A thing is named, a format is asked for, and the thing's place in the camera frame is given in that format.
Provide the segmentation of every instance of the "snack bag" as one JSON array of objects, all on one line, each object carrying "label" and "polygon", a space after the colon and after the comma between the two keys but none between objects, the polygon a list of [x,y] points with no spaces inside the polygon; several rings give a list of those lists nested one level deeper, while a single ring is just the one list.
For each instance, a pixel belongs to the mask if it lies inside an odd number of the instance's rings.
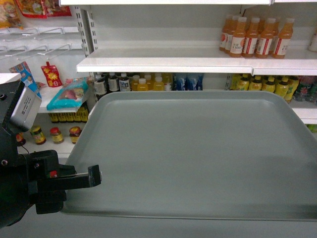
[{"label": "snack bag", "polygon": [[41,0],[16,0],[23,16],[29,18],[47,18]]},{"label": "snack bag", "polygon": [[23,28],[13,0],[0,0],[0,28]]},{"label": "snack bag", "polygon": [[68,6],[59,6],[58,0],[42,0],[46,16],[71,16]]},{"label": "snack bag", "polygon": [[36,85],[31,74],[31,70],[25,61],[16,65],[15,67],[10,68],[9,70],[11,73],[20,73],[21,80],[25,84],[25,86],[27,86],[29,89],[35,92],[40,98],[42,98],[38,86]]},{"label": "snack bag", "polygon": [[55,65],[50,65],[50,63],[47,61],[46,66],[41,66],[41,69],[45,75],[49,87],[55,88],[63,85]]},{"label": "snack bag", "polygon": [[60,108],[80,108],[83,103],[83,97],[88,90],[86,78],[74,80],[72,83],[64,86],[53,97],[47,105],[47,110]]}]

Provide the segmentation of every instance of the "orange juice bottle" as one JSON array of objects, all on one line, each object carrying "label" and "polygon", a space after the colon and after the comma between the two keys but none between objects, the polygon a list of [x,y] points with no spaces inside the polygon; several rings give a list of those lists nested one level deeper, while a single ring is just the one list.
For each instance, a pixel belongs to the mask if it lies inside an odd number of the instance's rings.
[{"label": "orange juice bottle", "polygon": [[244,44],[244,38],[246,36],[246,30],[245,30],[246,23],[247,23],[246,17],[238,18],[237,28],[232,35],[232,43],[231,43],[231,48],[229,53],[231,57],[238,58],[241,56],[243,44]]},{"label": "orange juice bottle", "polygon": [[140,76],[138,76],[138,75],[133,76],[133,80],[131,83],[132,91],[138,91],[139,79],[140,79]]},{"label": "orange juice bottle", "polygon": [[273,40],[272,40],[272,44],[268,50],[269,55],[271,55],[273,53],[274,47],[276,45],[276,41],[278,39],[278,25],[279,25],[280,20],[281,20],[281,17],[279,17],[279,16],[275,18],[274,29],[273,29]]},{"label": "orange juice bottle", "polygon": [[273,40],[274,23],[275,18],[268,18],[266,20],[265,29],[261,33],[261,38],[259,40],[259,45],[256,51],[257,58],[265,59],[268,56],[268,50]]},{"label": "orange juice bottle", "polygon": [[285,58],[287,47],[291,41],[293,35],[294,18],[287,18],[285,25],[281,32],[278,34],[278,40],[276,41],[272,57],[276,59]]},{"label": "orange juice bottle", "polygon": [[144,78],[147,81],[149,91],[153,91],[154,80],[152,79],[152,76],[150,74],[146,74],[144,75]]},{"label": "orange juice bottle", "polygon": [[233,16],[232,17],[231,24],[230,24],[230,30],[228,30],[228,40],[226,42],[226,46],[224,47],[224,51],[226,54],[228,54],[230,52],[233,33],[237,28],[239,17],[240,16]]},{"label": "orange juice bottle", "polygon": [[228,40],[228,31],[230,30],[230,23],[232,21],[232,15],[226,16],[226,22],[222,28],[221,39],[220,39],[220,47],[219,50],[224,51],[226,46],[226,42]]},{"label": "orange juice bottle", "polygon": [[252,17],[250,27],[246,33],[246,39],[244,42],[242,56],[250,58],[254,54],[256,44],[258,41],[258,26],[260,19],[258,17]]},{"label": "orange juice bottle", "polygon": [[139,84],[138,84],[138,91],[148,91],[149,87],[147,85],[147,81],[145,78],[140,78],[139,79]]},{"label": "orange juice bottle", "polygon": [[153,91],[164,91],[164,83],[162,82],[162,77],[155,77],[155,83],[153,86]]}]

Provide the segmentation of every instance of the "jar lid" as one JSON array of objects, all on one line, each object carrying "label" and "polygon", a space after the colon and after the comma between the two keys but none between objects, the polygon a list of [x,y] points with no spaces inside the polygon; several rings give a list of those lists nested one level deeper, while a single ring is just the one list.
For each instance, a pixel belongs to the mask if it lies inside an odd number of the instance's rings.
[{"label": "jar lid", "polygon": [[41,129],[41,127],[39,125],[34,125],[34,126],[31,127],[30,132],[36,132],[36,131],[38,131],[40,129]]},{"label": "jar lid", "polygon": [[53,127],[52,129],[50,129],[50,133],[51,133],[51,134],[59,133],[58,127]]},{"label": "jar lid", "polygon": [[71,129],[69,129],[69,133],[71,134],[78,134],[81,132],[81,129],[79,126],[74,126]]}]

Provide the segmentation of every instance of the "blue packaged item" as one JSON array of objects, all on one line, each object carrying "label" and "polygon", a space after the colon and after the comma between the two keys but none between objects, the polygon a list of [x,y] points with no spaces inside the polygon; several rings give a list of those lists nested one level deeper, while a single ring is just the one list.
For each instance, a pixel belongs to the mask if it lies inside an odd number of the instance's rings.
[{"label": "blue packaged item", "polygon": [[176,73],[174,74],[174,88],[176,91],[185,91],[187,86],[187,74]]},{"label": "blue packaged item", "polygon": [[31,70],[25,61],[10,68],[9,70],[11,73],[20,73],[21,81],[25,84],[25,86],[27,86],[29,89],[35,92],[36,95],[42,98],[38,86],[36,85],[34,78],[32,76]]},{"label": "blue packaged item", "polygon": [[79,78],[66,85],[53,97],[47,105],[47,110],[60,108],[80,108],[83,97],[88,90],[87,78]]}]

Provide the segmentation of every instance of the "store shelf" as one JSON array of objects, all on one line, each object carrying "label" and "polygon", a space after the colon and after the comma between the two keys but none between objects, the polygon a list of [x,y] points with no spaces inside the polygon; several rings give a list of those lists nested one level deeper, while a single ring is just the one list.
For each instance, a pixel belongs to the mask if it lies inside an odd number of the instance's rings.
[{"label": "store shelf", "polygon": [[292,100],[289,104],[305,124],[317,124],[317,106],[310,102]]},{"label": "store shelf", "polygon": [[78,72],[205,72],[317,75],[317,54],[290,49],[285,59],[230,58],[216,47],[99,49]]},{"label": "store shelf", "polygon": [[[45,114],[37,115],[34,125],[39,125],[42,129],[46,142],[42,145],[37,145],[30,132],[23,133],[26,140],[24,147],[30,152],[43,151],[43,150],[55,150],[58,154],[59,161],[65,163],[70,152],[74,148],[74,144],[71,143],[69,137],[69,129],[73,126],[79,126],[81,129],[85,127],[85,123],[51,123],[50,117]],[[64,137],[64,142],[61,144],[54,144],[52,137],[50,136],[50,129],[52,127],[58,127]],[[26,154],[26,150],[22,147],[18,147],[19,154]]]},{"label": "store shelf", "polygon": [[136,5],[136,4],[264,4],[270,0],[59,0],[61,5]]},{"label": "store shelf", "polygon": [[[63,109],[56,109],[51,111],[47,110],[46,106],[50,103],[52,98],[56,95],[56,93],[58,93],[58,91],[61,88],[62,86],[56,87],[56,88],[45,87],[40,90],[40,94],[42,96],[42,103],[38,113],[75,113],[77,112],[78,108],[63,108]],[[89,98],[89,90],[84,95],[83,102],[85,102],[88,98]]]}]

